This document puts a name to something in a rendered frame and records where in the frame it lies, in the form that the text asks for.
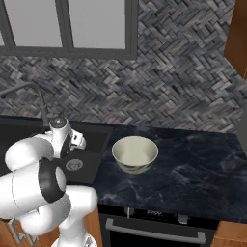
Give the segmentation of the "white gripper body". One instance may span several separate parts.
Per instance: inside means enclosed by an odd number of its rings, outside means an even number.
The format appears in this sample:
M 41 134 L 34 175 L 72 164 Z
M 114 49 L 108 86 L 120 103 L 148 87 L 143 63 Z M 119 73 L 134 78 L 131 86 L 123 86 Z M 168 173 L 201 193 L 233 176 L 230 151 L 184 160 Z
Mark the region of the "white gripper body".
M 82 133 L 73 130 L 72 132 L 72 138 L 71 138 L 71 148 L 74 149 L 80 149 L 84 150 L 86 148 L 86 140 Z

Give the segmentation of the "black sink basin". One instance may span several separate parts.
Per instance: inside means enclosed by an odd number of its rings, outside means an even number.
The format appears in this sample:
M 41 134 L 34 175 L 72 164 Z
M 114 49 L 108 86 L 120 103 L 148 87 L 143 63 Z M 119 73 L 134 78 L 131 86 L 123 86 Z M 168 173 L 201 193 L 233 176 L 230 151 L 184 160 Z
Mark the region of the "black sink basin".
M 71 122 L 71 127 L 86 139 L 84 150 L 75 149 L 63 159 L 55 159 L 66 175 L 67 185 L 92 185 L 113 127 L 101 124 Z M 13 143 L 44 133 L 41 119 L 0 117 L 0 176 L 10 172 L 5 164 L 5 153 Z

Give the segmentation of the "cream ceramic bowl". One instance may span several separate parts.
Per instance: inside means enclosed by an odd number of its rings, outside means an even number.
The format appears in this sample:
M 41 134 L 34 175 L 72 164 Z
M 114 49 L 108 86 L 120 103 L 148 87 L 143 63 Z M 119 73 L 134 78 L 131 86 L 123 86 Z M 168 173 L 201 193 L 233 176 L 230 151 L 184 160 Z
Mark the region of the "cream ceramic bowl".
M 142 136 L 126 136 L 112 147 L 112 155 L 119 167 L 129 174 L 145 173 L 159 153 L 154 141 Z

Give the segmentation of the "brown wooden sink cabinet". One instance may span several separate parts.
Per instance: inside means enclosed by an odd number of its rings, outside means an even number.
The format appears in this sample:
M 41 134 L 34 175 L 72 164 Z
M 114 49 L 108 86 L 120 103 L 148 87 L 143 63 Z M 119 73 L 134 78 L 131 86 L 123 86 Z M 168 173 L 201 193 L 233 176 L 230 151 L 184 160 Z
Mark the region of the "brown wooden sink cabinet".
M 85 227 L 88 233 L 95 239 L 97 247 L 103 247 L 98 208 L 85 217 Z M 59 228 L 56 228 L 52 232 L 41 235 L 34 246 L 29 243 L 26 237 L 18 243 L 8 225 L 8 221 L 0 220 L 0 247 L 51 247 L 53 242 L 59 237 L 59 234 Z

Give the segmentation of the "brown wooden base cabinet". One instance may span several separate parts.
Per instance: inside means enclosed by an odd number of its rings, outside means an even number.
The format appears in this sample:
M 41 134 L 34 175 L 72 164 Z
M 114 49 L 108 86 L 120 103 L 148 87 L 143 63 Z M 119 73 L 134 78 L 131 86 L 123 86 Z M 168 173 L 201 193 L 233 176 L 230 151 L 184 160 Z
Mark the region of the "brown wooden base cabinet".
M 247 224 L 221 221 L 210 247 L 247 247 Z

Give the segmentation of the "dark grey tap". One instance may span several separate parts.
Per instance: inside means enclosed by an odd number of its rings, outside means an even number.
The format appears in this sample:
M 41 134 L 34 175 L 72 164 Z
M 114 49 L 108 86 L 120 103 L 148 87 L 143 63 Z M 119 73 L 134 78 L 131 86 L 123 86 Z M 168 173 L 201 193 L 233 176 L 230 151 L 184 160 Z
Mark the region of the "dark grey tap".
M 16 92 L 16 91 L 18 91 L 20 89 L 23 89 L 23 88 L 32 88 L 38 94 L 39 100 L 40 100 L 42 125 L 45 126 L 45 127 L 49 127 L 49 120 L 47 118 L 47 106 L 44 103 L 43 95 L 41 93 L 41 88 L 40 88 L 40 86 L 38 84 L 36 84 L 34 82 L 25 82 L 25 83 L 18 84 L 16 86 L 10 87 L 9 89 L 1 91 L 0 92 L 0 97 L 6 96 L 6 95 L 8 95 L 10 93 Z

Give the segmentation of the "grey framed window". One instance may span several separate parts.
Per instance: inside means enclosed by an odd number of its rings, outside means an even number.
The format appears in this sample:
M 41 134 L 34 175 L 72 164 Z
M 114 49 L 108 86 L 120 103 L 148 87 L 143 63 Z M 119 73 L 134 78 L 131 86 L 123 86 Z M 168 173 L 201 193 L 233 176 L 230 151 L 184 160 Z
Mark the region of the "grey framed window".
M 138 0 L 0 0 L 0 55 L 135 60 Z

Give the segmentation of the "black oven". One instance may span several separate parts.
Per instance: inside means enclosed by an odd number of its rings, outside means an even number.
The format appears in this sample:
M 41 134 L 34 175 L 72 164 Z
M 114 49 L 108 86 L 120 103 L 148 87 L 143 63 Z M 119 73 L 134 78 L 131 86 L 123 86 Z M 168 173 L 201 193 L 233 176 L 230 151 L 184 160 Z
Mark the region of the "black oven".
M 99 205 L 98 213 L 103 247 L 210 247 L 219 224 L 217 220 L 120 206 Z M 196 237 L 197 232 L 203 232 L 206 243 L 177 242 L 113 232 L 105 227 L 108 218 L 113 219 L 117 226 L 153 233 Z

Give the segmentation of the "brown wooden wall cabinet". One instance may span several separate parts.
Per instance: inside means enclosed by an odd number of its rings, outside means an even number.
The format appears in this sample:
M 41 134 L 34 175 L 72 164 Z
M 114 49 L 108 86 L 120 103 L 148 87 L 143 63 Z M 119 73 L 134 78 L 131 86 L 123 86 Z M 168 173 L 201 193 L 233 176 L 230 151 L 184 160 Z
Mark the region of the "brown wooden wall cabinet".
M 235 0 L 224 56 L 247 81 L 247 0 Z

